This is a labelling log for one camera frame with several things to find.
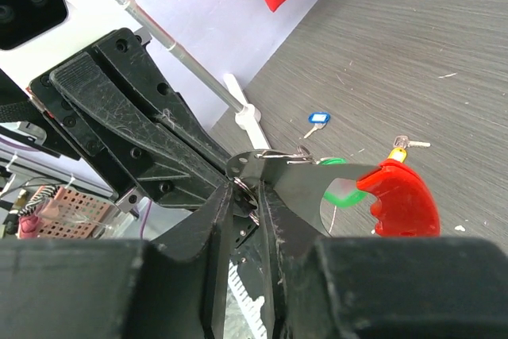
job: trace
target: yellow key tag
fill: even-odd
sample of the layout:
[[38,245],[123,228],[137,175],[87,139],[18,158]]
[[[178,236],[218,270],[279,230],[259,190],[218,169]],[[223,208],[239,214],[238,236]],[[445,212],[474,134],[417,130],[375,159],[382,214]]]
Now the yellow key tag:
[[388,159],[397,160],[400,163],[404,163],[404,160],[407,158],[407,152],[404,148],[396,147],[391,150]]

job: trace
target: green key tag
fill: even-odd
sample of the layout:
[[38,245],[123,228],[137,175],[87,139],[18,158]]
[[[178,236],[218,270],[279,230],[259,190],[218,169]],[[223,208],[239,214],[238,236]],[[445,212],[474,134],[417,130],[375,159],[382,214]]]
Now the green key tag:
[[[326,166],[330,164],[344,164],[346,163],[345,159],[342,158],[332,158],[323,160],[320,165]],[[333,204],[337,208],[347,208],[349,206],[355,206],[359,202],[361,202],[365,196],[367,196],[367,192],[359,191],[356,189],[356,185],[352,185],[351,180],[345,180],[342,184],[338,184],[340,191],[326,190],[323,195],[323,199],[327,202]]]

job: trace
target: key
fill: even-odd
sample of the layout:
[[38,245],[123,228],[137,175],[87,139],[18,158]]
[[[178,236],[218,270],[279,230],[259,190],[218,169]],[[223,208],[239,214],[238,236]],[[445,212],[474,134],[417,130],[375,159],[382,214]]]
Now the key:
[[395,138],[394,141],[394,148],[411,148],[411,147],[417,147],[417,148],[428,148],[430,147],[429,142],[418,142],[418,141],[410,141],[409,137],[406,135],[399,135]]
[[312,129],[310,129],[310,131],[307,134],[305,134],[303,139],[307,139],[308,137],[310,137],[310,134],[312,134],[314,131],[321,130],[325,126],[326,126],[325,123],[314,123],[314,127]]

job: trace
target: pegboard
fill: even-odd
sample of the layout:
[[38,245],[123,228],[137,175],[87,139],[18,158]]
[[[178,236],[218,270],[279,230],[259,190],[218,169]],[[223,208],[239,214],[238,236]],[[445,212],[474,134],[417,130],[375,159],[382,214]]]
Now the pegboard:
[[[88,238],[97,222],[102,222],[110,210],[111,205],[98,201],[93,196],[80,194],[79,192],[60,188],[54,200],[58,202],[59,214],[56,220],[43,218],[43,225],[38,237],[47,238]],[[76,211],[86,216],[90,222],[75,224],[69,222],[75,220]]]

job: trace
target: gray table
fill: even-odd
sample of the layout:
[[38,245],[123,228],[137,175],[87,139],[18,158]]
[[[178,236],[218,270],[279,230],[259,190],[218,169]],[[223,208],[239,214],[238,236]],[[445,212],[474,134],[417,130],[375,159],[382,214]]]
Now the gray table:
[[[406,162],[432,190],[443,233],[508,249],[507,58],[508,0],[320,0],[247,96],[274,148],[374,164],[399,134],[432,142]],[[303,140],[318,110],[332,119]],[[213,136],[250,149],[232,111]],[[332,232],[370,235],[373,225],[362,203],[338,211]]]

